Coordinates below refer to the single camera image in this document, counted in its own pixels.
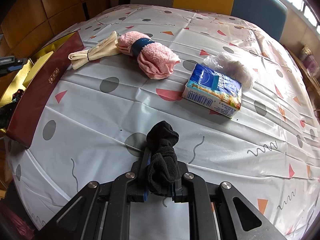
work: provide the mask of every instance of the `blue headboard panel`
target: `blue headboard panel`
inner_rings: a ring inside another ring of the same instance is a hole
[[[279,41],[287,8],[279,0],[234,0],[231,16],[256,24]]]

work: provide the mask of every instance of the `barcode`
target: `barcode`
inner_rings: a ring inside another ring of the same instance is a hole
[[[195,101],[197,103],[200,103],[200,104],[202,104],[204,106],[211,106],[211,104],[213,102],[212,99],[207,98],[205,96],[201,96],[198,93],[193,92],[193,91],[189,91],[188,92],[188,99],[190,99],[192,101]]]

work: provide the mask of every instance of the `beige wall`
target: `beige wall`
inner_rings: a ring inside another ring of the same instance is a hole
[[[289,6],[287,20],[280,39],[280,43],[292,50],[297,56],[302,47],[308,45],[320,65],[320,34],[316,33],[299,15]]]

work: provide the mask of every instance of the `pink towel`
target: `pink towel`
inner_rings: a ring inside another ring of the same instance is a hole
[[[141,38],[149,39],[149,36],[135,31],[127,32],[120,36],[116,46],[122,53],[132,56],[131,46]],[[139,67],[151,79],[167,78],[173,73],[174,65],[180,62],[177,54],[159,42],[150,43],[143,47],[137,60]]]

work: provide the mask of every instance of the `black cloth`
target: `black cloth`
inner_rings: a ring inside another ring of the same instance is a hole
[[[178,175],[177,156],[173,149],[178,140],[179,134],[166,121],[157,123],[147,134],[151,151],[147,169],[148,187],[156,195],[170,195],[170,185]]]

